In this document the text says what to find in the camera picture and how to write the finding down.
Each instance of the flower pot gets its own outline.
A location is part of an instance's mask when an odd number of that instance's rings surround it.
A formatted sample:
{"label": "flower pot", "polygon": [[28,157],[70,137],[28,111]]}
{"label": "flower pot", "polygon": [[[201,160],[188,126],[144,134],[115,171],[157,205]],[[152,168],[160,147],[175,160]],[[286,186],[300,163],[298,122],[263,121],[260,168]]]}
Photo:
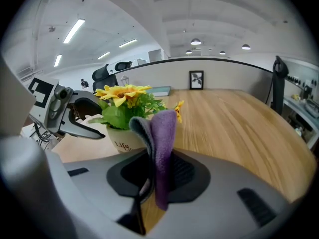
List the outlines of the flower pot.
{"label": "flower pot", "polygon": [[121,152],[146,147],[143,141],[131,130],[113,129],[109,126],[106,129],[112,144]]}

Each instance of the picture frame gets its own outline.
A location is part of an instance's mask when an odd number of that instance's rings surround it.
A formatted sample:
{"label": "picture frame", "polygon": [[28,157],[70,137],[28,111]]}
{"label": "picture frame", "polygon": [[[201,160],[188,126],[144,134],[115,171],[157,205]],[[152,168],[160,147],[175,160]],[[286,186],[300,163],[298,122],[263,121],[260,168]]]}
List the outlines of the picture frame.
{"label": "picture frame", "polygon": [[189,72],[189,89],[190,90],[204,89],[204,71]]}

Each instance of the wooden table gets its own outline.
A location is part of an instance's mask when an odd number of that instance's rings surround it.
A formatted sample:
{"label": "wooden table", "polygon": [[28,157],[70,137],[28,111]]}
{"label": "wooden table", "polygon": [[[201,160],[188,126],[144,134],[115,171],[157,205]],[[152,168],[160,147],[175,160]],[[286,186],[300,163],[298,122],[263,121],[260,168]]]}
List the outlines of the wooden table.
{"label": "wooden table", "polygon": [[[179,90],[163,98],[181,108],[175,148],[196,151],[240,164],[279,190],[292,202],[306,192],[316,170],[307,145],[277,113],[253,96],[231,90]],[[105,126],[90,124],[106,134]],[[53,149],[62,162],[117,154],[108,137],[102,140],[67,135]],[[164,215],[152,195],[142,205],[146,230]]]}

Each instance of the black picture frame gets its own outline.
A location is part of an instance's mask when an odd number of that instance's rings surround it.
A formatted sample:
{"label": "black picture frame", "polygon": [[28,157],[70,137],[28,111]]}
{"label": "black picture frame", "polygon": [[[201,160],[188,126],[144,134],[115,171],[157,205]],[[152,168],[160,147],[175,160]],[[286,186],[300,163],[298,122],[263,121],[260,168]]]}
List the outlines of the black picture frame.
{"label": "black picture frame", "polygon": [[[194,79],[193,74],[201,73],[201,77],[197,79]],[[195,82],[194,80],[197,80],[197,83],[201,85],[200,88],[195,88],[192,86],[192,83]],[[203,90],[204,89],[204,71],[190,71],[189,72],[189,89],[190,90]]]}

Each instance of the person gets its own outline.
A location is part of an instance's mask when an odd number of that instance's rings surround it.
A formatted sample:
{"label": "person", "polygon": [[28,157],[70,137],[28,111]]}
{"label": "person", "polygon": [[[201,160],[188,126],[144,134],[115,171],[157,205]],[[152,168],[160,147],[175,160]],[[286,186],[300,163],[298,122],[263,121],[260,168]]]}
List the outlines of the person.
{"label": "person", "polygon": [[87,82],[87,81],[84,81],[83,79],[81,79],[81,85],[82,85],[82,89],[89,87],[88,82]]}

